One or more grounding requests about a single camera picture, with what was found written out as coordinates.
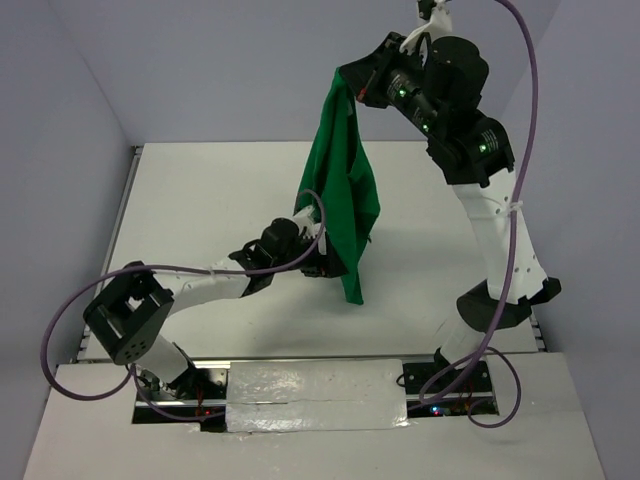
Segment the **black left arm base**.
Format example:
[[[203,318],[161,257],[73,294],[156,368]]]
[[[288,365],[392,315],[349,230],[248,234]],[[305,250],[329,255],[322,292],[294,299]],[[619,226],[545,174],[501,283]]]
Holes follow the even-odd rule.
[[[189,423],[201,432],[221,433],[226,426],[228,368],[196,366],[185,384],[167,384],[145,369],[137,371],[132,423],[158,425]]]

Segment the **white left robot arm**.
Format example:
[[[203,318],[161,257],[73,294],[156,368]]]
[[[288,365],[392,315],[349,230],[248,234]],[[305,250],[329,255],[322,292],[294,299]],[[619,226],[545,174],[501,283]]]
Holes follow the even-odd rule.
[[[306,277],[336,278],[348,272],[327,233],[306,217],[278,218],[204,276],[184,281],[172,291],[141,261],[116,276],[92,300],[83,319],[116,365],[137,364],[178,399],[221,391],[191,358],[160,334],[165,321],[188,308],[217,300],[235,300],[271,285],[272,273],[253,270],[290,264]]]

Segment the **green t-shirt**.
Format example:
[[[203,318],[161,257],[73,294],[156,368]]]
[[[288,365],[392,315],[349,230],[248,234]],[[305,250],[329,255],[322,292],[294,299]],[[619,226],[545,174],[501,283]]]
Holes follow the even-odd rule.
[[[345,270],[340,276],[345,300],[362,305],[359,262],[381,207],[360,138],[355,97],[339,72],[325,97],[298,189],[321,198],[327,240]]]

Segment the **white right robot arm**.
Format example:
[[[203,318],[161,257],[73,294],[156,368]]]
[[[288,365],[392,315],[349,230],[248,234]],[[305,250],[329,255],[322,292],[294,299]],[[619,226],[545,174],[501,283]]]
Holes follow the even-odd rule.
[[[371,54],[339,72],[358,102],[394,107],[427,139],[427,153],[465,209],[487,277],[456,301],[455,326],[435,353],[441,365],[472,354],[490,324],[518,326],[535,305],[561,291],[534,252],[515,198],[517,172],[502,124],[479,108],[489,65],[470,41],[421,39],[426,51],[403,53],[391,32]]]

